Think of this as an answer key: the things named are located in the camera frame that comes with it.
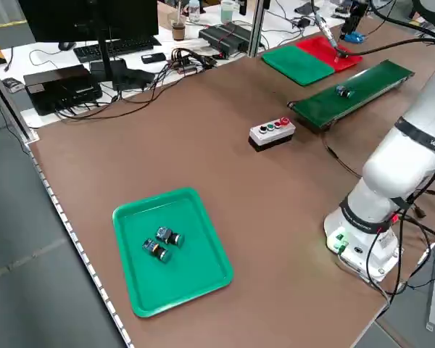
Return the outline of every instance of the green board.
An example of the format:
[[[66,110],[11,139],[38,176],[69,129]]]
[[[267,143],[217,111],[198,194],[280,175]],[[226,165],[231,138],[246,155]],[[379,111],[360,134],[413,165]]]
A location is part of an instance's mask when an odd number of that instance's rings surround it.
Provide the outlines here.
[[[182,188],[118,207],[113,212],[130,303],[150,317],[228,285],[232,266],[198,193]],[[179,248],[155,239],[159,227],[184,237]],[[152,239],[171,253],[167,263],[142,249]]]
[[[299,115],[302,124],[313,131],[323,131],[333,121],[397,87],[413,75],[412,71],[385,60],[339,83],[353,92],[350,98],[338,95],[338,85],[335,85],[308,99],[290,103],[289,107]]]
[[[264,53],[262,60],[301,86],[309,85],[335,72],[331,66],[295,46]]]

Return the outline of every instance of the white robotic arm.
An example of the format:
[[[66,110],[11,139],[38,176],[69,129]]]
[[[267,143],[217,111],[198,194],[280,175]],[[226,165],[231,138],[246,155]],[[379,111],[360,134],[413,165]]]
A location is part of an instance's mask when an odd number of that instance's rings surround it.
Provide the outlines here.
[[[419,13],[435,24],[435,0],[414,2]],[[435,73],[402,118],[435,138]],[[359,183],[325,219],[328,248],[335,253],[341,251],[342,259],[366,278],[367,255],[373,245],[369,273],[381,281],[399,256],[397,237],[389,225],[381,224],[399,209],[394,199],[400,197],[405,202],[434,172],[434,149],[393,127],[365,163]]]

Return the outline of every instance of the table surface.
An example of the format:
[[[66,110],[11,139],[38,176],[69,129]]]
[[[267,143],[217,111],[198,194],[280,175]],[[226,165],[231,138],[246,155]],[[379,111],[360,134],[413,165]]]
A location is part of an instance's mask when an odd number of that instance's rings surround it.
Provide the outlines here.
[[[364,20],[360,29],[368,32],[377,24]],[[409,37],[384,25],[360,48]],[[291,142],[265,152],[256,153],[247,138],[252,126],[293,117],[287,102],[385,59],[416,75],[328,134],[331,147],[359,170],[435,70],[435,46],[412,44],[371,54],[359,65],[305,88],[261,59],[245,57],[182,80],[164,92],[161,98],[167,103],[158,99],[115,120],[53,123],[39,130],[41,140],[30,148],[134,344],[348,347],[355,342],[384,301],[337,266],[336,256],[325,246],[322,222],[357,180],[329,156],[317,136],[296,122]],[[118,102],[106,115],[130,109],[132,105]],[[184,186],[201,195],[235,278],[220,291],[153,318],[137,318],[125,286],[112,212],[121,204]],[[423,197],[421,207],[435,228],[435,198]],[[417,231],[406,227],[405,275],[423,247]],[[394,277],[392,272],[384,286],[390,289]]]
[[[286,11],[287,17],[292,18],[295,16],[293,9],[300,4],[302,4],[302,0],[280,0],[279,3],[283,6],[284,9],[280,8],[279,5],[273,1],[271,3],[270,12],[283,15],[283,11]],[[337,20],[334,18],[330,18],[330,14],[333,13],[335,6],[331,4],[329,1],[317,1],[316,4],[321,7],[320,13],[326,17],[327,23],[329,26],[335,26],[341,23],[341,20]],[[172,33],[170,29],[167,27],[167,21],[165,20],[167,9],[170,8],[167,5],[158,4],[158,17],[159,17],[159,34],[155,36],[157,40],[162,44],[161,46],[155,46],[154,49],[148,51],[140,51],[132,54],[124,54],[120,57],[126,61],[127,66],[130,69],[142,69],[145,71],[149,71],[151,73],[158,73],[165,65],[165,62],[158,62],[145,65],[141,61],[141,56],[144,54],[151,54],[157,52],[163,52],[166,54],[167,58],[170,58],[170,53],[175,47],[186,47],[193,49],[199,53],[203,54],[214,54],[217,53],[214,50],[206,50],[205,47],[209,48],[209,44],[203,40],[198,39],[198,33],[203,26],[199,25],[187,25],[186,26],[186,40],[185,41],[174,41]],[[238,12],[234,12],[233,20],[240,21],[236,22],[237,24],[251,30],[251,23],[253,21],[253,11],[248,9],[247,14],[245,16],[241,16]],[[202,25],[217,25],[220,24],[220,5],[206,7],[206,13],[202,14],[200,17],[200,24]],[[263,30],[265,31],[263,34],[264,38],[262,38],[262,42],[267,45],[269,43],[270,47],[277,46],[283,40],[290,40],[290,38],[297,37],[297,35],[290,34],[290,32],[294,32],[295,30],[291,27],[291,24],[285,20],[282,20],[280,17],[276,17],[273,14],[267,13],[265,15]],[[310,35],[312,33],[318,32],[317,27],[308,27],[304,31],[305,35]],[[95,41],[87,41],[87,42],[77,42],[77,46],[85,46],[96,44]],[[54,70],[55,66],[58,68],[70,67],[73,65],[79,65],[79,60],[74,54],[73,51],[61,51],[58,54],[46,54],[58,52],[56,43],[32,43],[24,46],[14,47],[14,58],[13,63],[10,66],[10,69],[5,72],[4,68],[6,65],[0,65],[0,79],[5,78],[15,78],[19,81],[24,81],[23,76],[33,73],[41,73],[43,71]],[[11,57],[11,49],[3,50],[3,54],[7,61]],[[242,55],[230,58],[229,60],[221,60],[218,61],[219,65],[227,64],[236,59],[242,57]],[[84,67],[89,69],[89,63],[85,63]],[[183,76],[173,72],[170,73],[166,79],[165,83],[171,83],[175,80],[182,78]],[[103,83],[101,85],[102,90],[104,91],[103,96],[98,99],[99,102],[109,102],[115,92],[111,89],[112,84],[109,82]],[[123,92],[123,96],[132,96],[134,94],[140,93],[140,90],[134,92]],[[83,107],[75,108],[76,113],[85,112],[86,109]],[[50,114],[46,116],[40,116],[34,110],[34,108],[26,109],[22,111],[22,116],[25,122],[34,128],[39,128],[43,125],[47,125],[49,123],[53,123],[56,121],[60,121],[60,117],[56,114]]]

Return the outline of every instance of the keyboard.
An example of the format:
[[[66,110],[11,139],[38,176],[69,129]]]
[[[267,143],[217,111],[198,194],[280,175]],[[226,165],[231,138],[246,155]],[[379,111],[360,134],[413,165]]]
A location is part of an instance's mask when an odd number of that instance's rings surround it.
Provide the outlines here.
[[[139,51],[148,51],[149,49],[153,49],[153,46],[161,46],[159,41],[154,37],[129,38],[126,40],[107,42],[108,55],[110,57],[116,57],[120,56],[121,54]],[[100,46],[98,44],[85,47],[76,47],[74,49],[74,53],[81,63],[102,59],[102,53],[100,52]]]

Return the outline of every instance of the cup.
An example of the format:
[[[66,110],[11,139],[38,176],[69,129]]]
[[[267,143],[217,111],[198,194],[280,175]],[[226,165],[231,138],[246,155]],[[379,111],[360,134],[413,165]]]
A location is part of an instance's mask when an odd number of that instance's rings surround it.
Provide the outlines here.
[[[223,24],[232,22],[232,14],[235,9],[234,0],[221,0],[220,2],[220,21]]]
[[[186,25],[183,23],[172,23],[173,27],[173,39],[176,41],[182,41],[186,37]]]
[[[173,32],[175,41],[182,41],[186,36],[186,17],[183,15],[177,16],[177,12],[170,13],[167,20]]]

